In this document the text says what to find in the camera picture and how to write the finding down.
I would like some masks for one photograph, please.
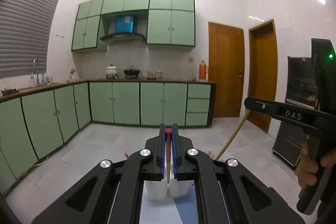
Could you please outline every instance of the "human hand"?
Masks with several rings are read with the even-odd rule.
[[[302,145],[301,167],[299,173],[299,185],[301,188],[306,188],[308,185],[313,186],[317,182],[316,173],[319,170],[318,163],[309,156],[309,141],[306,140]],[[325,168],[336,165],[336,147],[328,152],[321,159],[321,166]]]

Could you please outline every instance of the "silver screw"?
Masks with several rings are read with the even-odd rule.
[[[100,162],[100,167],[102,168],[108,168],[111,166],[111,162],[109,160],[103,160]]]
[[[195,149],[195,148],[191,148],[191,149],[188,150],[188,154],[189,154],[190,156],[195,156],[195,155],[198,154],[198,150]]]
[[[140,151],[141,156],[148,156],[151,154],[151,151],[149,149],[143,149]]]
[[[231,166],[231,167],[236,167],[236,166],[238,165],[238,161],[235,160],[235,159],[229,159],[229,160],[227,161],[227,164],[228,164],[229,166]]]

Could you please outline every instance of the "countertop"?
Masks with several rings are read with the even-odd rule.
[[[42,85],[42,86],[35,86],[35,87],[28,87],[24,89],[18,89],[20,92],[14,93],[11,95],[5,95],[0,97],[0,103],[15,99],[18,97],[22,97],[25,95],[30,95],[42,91],[47,90],[54,90],[57,88],[61,88],[68,85],[75,85],[80,83],[86,83],[86,82],[151,82],[151,83],[188,83],[188,84],[215,84],[216,82],[211,81],[196,81],[192,82],[191,80],[183,80],[183,79],[166,79],[166,80],[156,80],[156,79],[106,79],[106,78],[88,78],[88,79],[80,79],[80,80],[74,80],[74,81],[65,81],[60,83],[53,83],[50,85]]]

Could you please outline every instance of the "window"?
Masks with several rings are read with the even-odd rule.
[[[33,60],[47,70],[51,23],[58,0],[0,0],[0,78],[29,75]]]

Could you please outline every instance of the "brown door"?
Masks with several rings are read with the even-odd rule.
[[[244,83],[244,31],[209,22],[209,81],[215,81],[214,117],[238,117]]]
[[[278,77],[278,51],[274,21],[249,30],[250,80],[249,97],[275,100]],[[271,117],[252,111],[248,120],[268,132]]]

